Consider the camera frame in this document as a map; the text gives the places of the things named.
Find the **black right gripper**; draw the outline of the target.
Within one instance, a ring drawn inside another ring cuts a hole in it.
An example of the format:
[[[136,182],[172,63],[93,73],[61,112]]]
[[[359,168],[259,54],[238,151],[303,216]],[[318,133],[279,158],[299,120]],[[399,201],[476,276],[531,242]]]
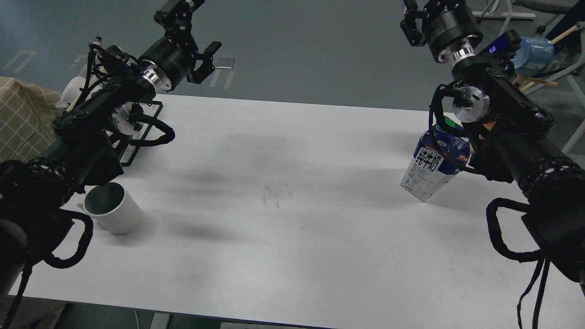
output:
[[[429,0],[422,8],[415,0],[404,0],[401,30],[410,46],[428,46],[437,63],[454,63],[474,54],[483,34],[463,0]]]

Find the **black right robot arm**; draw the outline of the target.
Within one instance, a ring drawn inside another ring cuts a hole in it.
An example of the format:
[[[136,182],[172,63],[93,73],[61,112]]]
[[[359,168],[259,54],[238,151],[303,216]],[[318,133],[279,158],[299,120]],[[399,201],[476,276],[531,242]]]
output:
[[[538,327],[549,268],[584,286],[584,171],[547,138],[553,116],[522,93],[509,77],[521,38],[502,32],[483,51],[477,19],[463,0],[430,0],[419,8],[404,1],[400,27],[411,46],[430,48],[433,60],[452,66],[453,81],[439,85],[430,103],[428,126],[468,138],[473,154],[456,169],[488,180],[515,181],[527,203],[505,198],[485,209],[489,239],[500,255],[536,262],[524,291],[540,280],[532,327]],[[538,249],[514,252],[503,241],[500,208],[522,212],[522,222]]]

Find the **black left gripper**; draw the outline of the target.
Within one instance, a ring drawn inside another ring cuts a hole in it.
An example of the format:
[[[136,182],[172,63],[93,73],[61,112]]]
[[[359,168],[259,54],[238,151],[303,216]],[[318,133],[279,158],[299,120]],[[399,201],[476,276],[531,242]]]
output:
[[[140,56],[138,64],[155,88],[173,91],[183,80],[201,84],[215,71],[213,57],[222,43],[213,41],[200,52],[191,33],[192,14],[203,4],[203,0],[168,0],[154,14],[165,35]]]

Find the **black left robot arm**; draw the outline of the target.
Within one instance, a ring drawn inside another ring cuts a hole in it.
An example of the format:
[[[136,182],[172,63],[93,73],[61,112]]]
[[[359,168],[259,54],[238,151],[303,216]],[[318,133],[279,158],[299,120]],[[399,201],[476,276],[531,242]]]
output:
[[[186,80],[200,84],[214,72],[220,42],[200,52],[192,36],[192,15],[202,0],[168,0],[154,20],[165,33],[139,58],[115,46],[90,43],[85,84],[71,110],[52,121],[56,141],[27,163],[1,164],[1,296],[20,280],[1,327],[8,329],[32,274],[45,262],[66,269],[84,258],[93,221],[63,209],[86,186],[101,186],[123,174],[121,146],[153,147],[174,140],[174,130],[144,114],[158,91]]]

